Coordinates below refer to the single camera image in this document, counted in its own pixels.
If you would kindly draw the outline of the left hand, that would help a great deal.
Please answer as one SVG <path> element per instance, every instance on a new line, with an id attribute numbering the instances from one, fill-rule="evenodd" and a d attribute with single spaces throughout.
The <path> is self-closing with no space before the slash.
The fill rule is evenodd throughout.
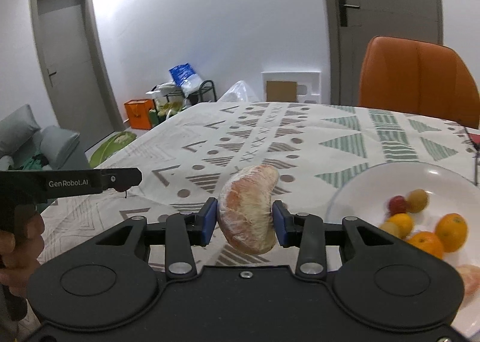
<path id="1" fill-rule="evenodd" d="M 36 213 L 24 226 L 24 237 L 19 243 L 13 234 L 1 231 L 1 284 L 18 297 L 27 296 L 27 285 L 32 273 L 40 266 L 38 257 L 44 249 L 42 234 L 45 224 Z"/>

